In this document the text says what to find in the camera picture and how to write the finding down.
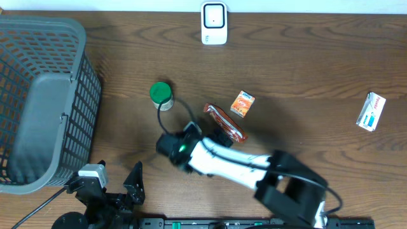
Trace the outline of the orange small carton box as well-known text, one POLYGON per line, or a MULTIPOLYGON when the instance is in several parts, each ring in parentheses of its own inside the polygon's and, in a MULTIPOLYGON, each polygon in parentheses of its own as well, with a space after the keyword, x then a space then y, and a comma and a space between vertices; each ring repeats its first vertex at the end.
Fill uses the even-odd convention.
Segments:
POLYGON ((255 99, 256 98, 253 95, 242 90, 233 101, 230 110, 240 117, 244 118, 247 112, 250 110, 255 99))

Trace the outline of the white Panadol medicine box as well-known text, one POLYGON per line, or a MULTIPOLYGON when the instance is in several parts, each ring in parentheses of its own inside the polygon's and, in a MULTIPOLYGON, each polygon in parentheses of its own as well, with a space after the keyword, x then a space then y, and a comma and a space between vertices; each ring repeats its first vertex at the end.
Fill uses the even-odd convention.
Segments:
POLYGON ((369 92, 355 124, 369 132, 374 131, 378 125, 385 102, 386 99, 382 96, 369 92))

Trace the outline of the green lid jar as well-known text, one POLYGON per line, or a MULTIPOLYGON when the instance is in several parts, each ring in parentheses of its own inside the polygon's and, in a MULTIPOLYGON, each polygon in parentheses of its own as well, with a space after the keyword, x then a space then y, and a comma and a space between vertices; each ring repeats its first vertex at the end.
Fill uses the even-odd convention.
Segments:
POLYGON ((153 84, 149 94, 155 108, 160 111, 168 111, 174 105, 172 89, 166 82, 159 81, 153 84))

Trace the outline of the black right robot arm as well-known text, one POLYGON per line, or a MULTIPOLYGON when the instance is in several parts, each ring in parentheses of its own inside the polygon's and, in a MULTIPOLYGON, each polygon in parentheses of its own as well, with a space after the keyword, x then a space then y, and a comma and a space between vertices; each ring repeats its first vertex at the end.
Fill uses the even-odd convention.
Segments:
POLYGON ((324 228, 328 184, 285 151, 251 155, 202 137, 195 127, 162 134, 156 151, 187 172, 220 176, 254 190, 255 199, 292 226, 324 228))

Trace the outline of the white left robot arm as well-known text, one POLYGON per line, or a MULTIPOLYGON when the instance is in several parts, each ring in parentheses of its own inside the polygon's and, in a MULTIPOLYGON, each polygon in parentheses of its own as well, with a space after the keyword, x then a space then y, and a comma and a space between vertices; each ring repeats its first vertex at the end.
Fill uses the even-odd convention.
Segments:
POLYGON ((123 183, 126 193, 108 193, 106 163, 88 163, 74 173, 64 185, 68 194, 86 206, 85 212, 68 212, 61 215, 53 228, 112 228, 137 229, 139 220, 133 215, 134 207, 145 201, 142 180, 142 162, 137 162, 123 183))

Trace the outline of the red chocolate bar wrapper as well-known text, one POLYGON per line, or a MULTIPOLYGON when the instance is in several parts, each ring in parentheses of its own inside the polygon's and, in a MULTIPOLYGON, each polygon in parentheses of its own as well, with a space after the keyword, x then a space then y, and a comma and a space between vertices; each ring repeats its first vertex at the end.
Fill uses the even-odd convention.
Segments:
POLYGON ((243 143, 249 136, 217 105, 206 103, 203 109, 224 130, 226 135, 236 142, 243 143))

